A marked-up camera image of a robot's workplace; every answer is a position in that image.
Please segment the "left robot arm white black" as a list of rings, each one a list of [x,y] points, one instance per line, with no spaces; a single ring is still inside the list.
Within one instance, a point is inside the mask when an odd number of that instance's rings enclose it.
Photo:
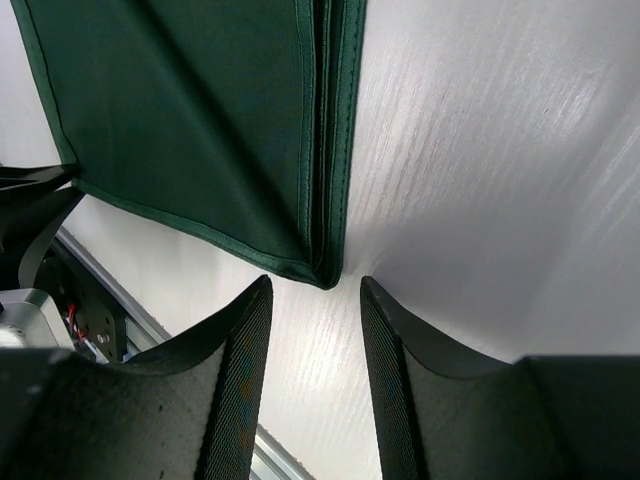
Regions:
[[[83,193],[75,164],[1,168],[1,346],[65,348],[73,341],[52,296],[35,287],[60,226]]]

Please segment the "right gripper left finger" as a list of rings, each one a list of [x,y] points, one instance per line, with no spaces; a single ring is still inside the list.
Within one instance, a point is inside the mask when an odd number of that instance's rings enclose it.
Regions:
[[[124,363],[67,349],[1,352],[5,479],[246,479],[273,289],[228,306]]]

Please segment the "dark green cloth napkin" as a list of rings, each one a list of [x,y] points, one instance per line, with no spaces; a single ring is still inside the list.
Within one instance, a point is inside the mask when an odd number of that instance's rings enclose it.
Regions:
[[[15,1],[85,193],[328,290],[343,265],[362,1]]]

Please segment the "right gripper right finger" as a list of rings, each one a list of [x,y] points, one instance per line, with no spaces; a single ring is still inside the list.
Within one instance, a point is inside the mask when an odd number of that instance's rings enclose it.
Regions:
[[[505,363],[363,278],[361,323],[387,479],[635,479],[637,356]]]

